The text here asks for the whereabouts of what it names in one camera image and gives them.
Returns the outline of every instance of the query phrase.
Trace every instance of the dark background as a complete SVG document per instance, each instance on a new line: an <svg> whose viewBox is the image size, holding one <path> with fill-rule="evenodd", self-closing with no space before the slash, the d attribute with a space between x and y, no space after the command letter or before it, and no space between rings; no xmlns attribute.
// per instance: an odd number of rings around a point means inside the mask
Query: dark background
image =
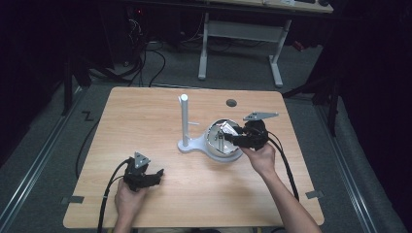
<svg viewBox="0 0 412 233"><path fill-rule="evenodd" d="M338 82L366 157L411 231L411 2L349 0L331 4L336 16L361 20L336 23L297 18L286 44L298 41L305 47L325 46L308 83L322 77ZM2 2L0 9L3 164L62 82L64 63L73 48L100 66L111 68L130 61L131 45L123 5L61 7L52 2L9 1ZM148 22L144 29L150 36L176 47L186 39L180 32L192 35L201 18L201 13L139 9ZM229 19L259 21L253 17Z"/></svg>

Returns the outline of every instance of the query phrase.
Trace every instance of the table top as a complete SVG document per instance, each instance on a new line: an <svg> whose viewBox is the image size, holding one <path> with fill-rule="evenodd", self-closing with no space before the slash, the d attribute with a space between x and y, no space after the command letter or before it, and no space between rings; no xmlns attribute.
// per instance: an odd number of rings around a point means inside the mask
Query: table top
<svg viewBox="0 0 412 233"><path fill-rule="evenodd" d="M197 138L221 118L243 126L253 111L279 113L265 119L266 128L277 135L290 163L300 203L318 224L324 216L314 190L284 100L275 91L115 87L90 146L73 195L82 204L70 203L63 223L68 228L95 228L106 185L118 165L135 151L152 162L147 174L164 169L160 185L150 188L134 227L229 227L282 225L281 218L261 177L243 154L230 163L217 162L202 152L181 153L182 111L178 96L189 97L189 136ZM234 99L236 107L228 107ZM280 154L276 170L292 191ZM109 193L104 227L117 219L114 196Z"/></svg>
<svg viewBox="0 0 412 233"><path fill-rule="evenodd" d="M313 12L313 13L332 13L333 8L330 5L323 7L319 4L319 0L315 3L304 3L295 1L293 5L284 3L282 0L265 0L263 5L262 0L209 0L210 2L237 4L254 7L276 8L284 10Z"/></svg>

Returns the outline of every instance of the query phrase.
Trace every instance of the hand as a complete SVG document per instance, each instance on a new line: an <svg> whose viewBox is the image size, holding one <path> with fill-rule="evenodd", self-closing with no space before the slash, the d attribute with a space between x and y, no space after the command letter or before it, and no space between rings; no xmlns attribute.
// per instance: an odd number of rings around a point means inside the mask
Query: hand
<svg viewBox="0 0 412 233"><path fill-rule="evenodd" d="M116 209L118 210L115 232L130 232L132 221L142 208L147 191L147 187L137 192L132 191L123 179L119 180L118 193L115 196Z"/></svg>
<svg viewBox="0 0 412 233"><path fill-rule="evenodd" d="M261 176L275 172L275 153L276 150L269 144L265 144L260 150L254 151L247 148L241 148L251 160L252 167Z"/></svg>
<svg viewBox="0 0 412 233"><path fill-rule="evenodd" d="M118 193L115 196L119 216L136 216L142 207L147 188L135 192L130 190L123 179L119 180Z"/></svg>

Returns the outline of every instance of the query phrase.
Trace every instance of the gray carpet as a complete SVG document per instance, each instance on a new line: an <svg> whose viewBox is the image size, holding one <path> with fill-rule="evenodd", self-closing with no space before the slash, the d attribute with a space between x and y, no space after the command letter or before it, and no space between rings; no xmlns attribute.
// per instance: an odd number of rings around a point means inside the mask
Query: gray carpet
<svg viewBox="0 0 412 233"><path fill-rule="evenodd" d="M267 53L270 46L263 44L253 50ZM220 45L212 49L225 50L225 46ZM199 48L180 47L177 50L164 45L159 52L165 56L166 65L154 81L154 85L285 92L305 83L321 51L322 48L315 48L299 52L294 48L285 47L279 60L285 85L279 89L274 87L266 56L257 56L246 48L231 47L225 52L210 52L207 80L199 81L197 79ZM162 58L148 51L143 70L144 86L148 85L161 66ZM60 201L63 197L71 196L73 193L76 185L76 158L87 133L100 118L111 88L116 85L120 84L95 79L92 86L84 90L84 97L79 100L78 106L68 118L61 136L51 151L47 165L21 206L9 232L95 232L92 229L65 229L62 220L67 206L60 204ZM62 98L63 92L60 88L49 105L33 121L29 132L12 157L1 168L0 176L3 179L0 182L2 190L0 207L2 210L6 208L19 182L24 178L48 135L59 121L62 112ZM321 226L322 230L324 232L363 232L337 167L334 149L324 130L324 123L317 115L316 108L318 107L312 106L311 101L304 95L287 99L286 104L314 186L325 195L320 199L326 219ZM84 111L90 111L89 118L93 121L86 120ZM377 232L406 232L362 153L342 102L339 103L336 132L336 140L344 151L368 210L374 218ZM80 168L91 140L92 135L83 150ZM272 227L266 227L263 232L268 233L272 229Z"/></svg>

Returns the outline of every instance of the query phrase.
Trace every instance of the white pole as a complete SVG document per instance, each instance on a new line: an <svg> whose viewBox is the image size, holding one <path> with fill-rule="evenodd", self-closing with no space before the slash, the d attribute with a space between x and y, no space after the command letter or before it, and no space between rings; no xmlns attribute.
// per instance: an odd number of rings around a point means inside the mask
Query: white pole
<svg viewBox="0 0 412 233"><path fill-rule="evenodd" d="M182 106L182 133L183 133L183 146L187 147L189 145L189 133L188 133L188 96L186 94L181 95L181 106Z"/></svg>

